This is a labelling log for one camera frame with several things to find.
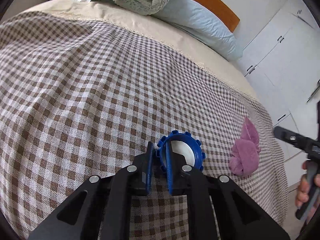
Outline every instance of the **cabinet handle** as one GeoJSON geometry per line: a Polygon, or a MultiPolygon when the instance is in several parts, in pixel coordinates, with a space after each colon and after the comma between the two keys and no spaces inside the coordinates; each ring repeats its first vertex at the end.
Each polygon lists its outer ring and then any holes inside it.
{"type": "Polygon", "coordinates": [[[285,114],[283,115],[283,116],[281,116],[279,119],[278,119],[278,121],[280,121],[282,118],[284,118],[285,117],[285,114]]]}
{"type": "Polygon", "coordinates": [[[253,69],[253,70],[251,70],[251,71],[249,72],[249,75],[250,75],[250,74],[251,74],[251,72],[252,72],[252,71],[254,71],[255,69],[256,69],[256,67],[254,67],[254,69],[253,69]]]}
{"type": "Polygon", "coordinates": [[[249,67],[248,69],[247,69],[247,71],[250,69],[250,68],[252,68],[253,67],[253,65],[251,65],[251,67],[249,67]]]}

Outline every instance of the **cream bed sheet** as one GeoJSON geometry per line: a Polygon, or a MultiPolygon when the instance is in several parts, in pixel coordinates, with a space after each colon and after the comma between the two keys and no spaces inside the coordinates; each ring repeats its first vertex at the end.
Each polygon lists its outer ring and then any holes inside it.
{"type": "Polygon", "coordinates": [[[227,60],[180,29],[151,16],[142,16],[111,3],[51,0],[26,11],[43,11],[74,20],[106,21],[161,42],[196,63],[236,90],[257,99],[245,77],[227,60]]]}

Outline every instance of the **blue plastic gear ring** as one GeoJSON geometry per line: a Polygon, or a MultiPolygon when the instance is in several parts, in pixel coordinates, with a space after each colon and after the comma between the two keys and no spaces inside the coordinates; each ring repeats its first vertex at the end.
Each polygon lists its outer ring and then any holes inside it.
{"type": "Polygon", "coordinates": [[[203,170],[202,162],[205,159],[205,153],[201,151],[201,142],[193,139],[189,132],[179,133],[177,130],[174,130],[169,134],[168,137],[163,136],[157,144],[159,149],[156,151],[156,156],[160,159],[160,168],[163,172],[166,172],[167,170],[165,159],[165,143],[167,141],[182,141],[186,143],[192,149],[195,157],[195,164],[193,167],[199,169],[200,171],[203,170]]]}

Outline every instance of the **floor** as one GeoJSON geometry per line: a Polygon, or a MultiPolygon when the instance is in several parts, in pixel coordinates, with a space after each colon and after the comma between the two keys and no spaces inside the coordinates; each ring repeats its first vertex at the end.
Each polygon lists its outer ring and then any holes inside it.
{"type": "Polygon", "coordinates": [[[294,240],[298,237],[300,230],[303,226],[303,222],[296,219],[295,212],[297,210],[294,200],[297,194],[297,190],[293,190],[289,193],[289,206],[288,206],[288,212],[287,217],[284,221],[283,228],[287,233],[289,234],[291,240],[294,240]]]}

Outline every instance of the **bed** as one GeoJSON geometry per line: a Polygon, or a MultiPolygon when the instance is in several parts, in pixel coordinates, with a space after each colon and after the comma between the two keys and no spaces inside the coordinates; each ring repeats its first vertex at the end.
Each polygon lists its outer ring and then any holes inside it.
{"type": "MultiPolygon", "coordinates": [[[[196,0],[234,31],[220,0],[196,0]]],[[[187,33],[117,5],[52,0],[0,27],[0,209],[20,238],[92,174],[114,175],[172,130],[190,131],[204,173],[230,176],[284,221],[284,156],[271,119],[244,76],[187,33]],[[250,176],[231,173],[231,148],[248,117],[260,136],[250,176]]],[[[133,239],[187,239],[185,197],[156,177],[135,198],[133,239]]]]}

